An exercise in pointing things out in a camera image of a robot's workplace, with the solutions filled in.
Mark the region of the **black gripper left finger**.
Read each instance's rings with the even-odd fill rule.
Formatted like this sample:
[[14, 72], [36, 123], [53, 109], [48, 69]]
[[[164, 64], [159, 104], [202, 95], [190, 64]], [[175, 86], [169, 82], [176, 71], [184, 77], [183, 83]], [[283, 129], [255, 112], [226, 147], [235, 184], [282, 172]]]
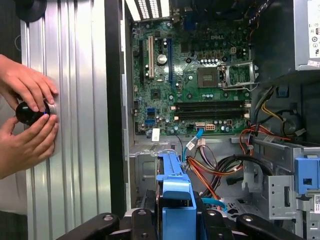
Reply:
[[154, 214], [145, 208], [135, 208], [120, 218], [114, 213], [101, 213], [73, 230], [60, 240], [156, 240]]

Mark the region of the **person's left hand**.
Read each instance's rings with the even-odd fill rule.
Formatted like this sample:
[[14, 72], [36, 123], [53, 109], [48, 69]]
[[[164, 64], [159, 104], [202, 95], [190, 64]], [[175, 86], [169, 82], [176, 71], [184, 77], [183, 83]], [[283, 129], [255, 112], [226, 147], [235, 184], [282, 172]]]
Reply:
[[45, 110], [44, 100], [51, 105], [55, 103], [54, 95], [58, 94], [58, 89], [49, 77], [2, 54], [0, 94], [13, 110], [22, 100], [31, 110], [42, 112]]

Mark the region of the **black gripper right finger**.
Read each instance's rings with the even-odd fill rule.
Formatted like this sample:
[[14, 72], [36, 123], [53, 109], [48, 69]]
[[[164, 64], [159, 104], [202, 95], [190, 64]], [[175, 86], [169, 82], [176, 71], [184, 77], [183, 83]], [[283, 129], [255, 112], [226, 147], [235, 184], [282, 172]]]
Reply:
[[257, 215], [238, 215], [236, 221], [215, 209], [197, 214], [196, 238], [198, 240], [301, 240], [302, 237]]

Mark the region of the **person's right hand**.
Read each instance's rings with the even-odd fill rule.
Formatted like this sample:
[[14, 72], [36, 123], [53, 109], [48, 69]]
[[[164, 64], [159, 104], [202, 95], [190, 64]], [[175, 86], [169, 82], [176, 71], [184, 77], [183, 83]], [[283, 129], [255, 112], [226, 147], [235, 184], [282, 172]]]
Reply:
[[18, 135], [13, 130], [16, 117], [9, 118], [0, 127], [0, 178], [30, 169], [50, 157], [59, 124], [56, 115], [44, 114], [28, 129]]

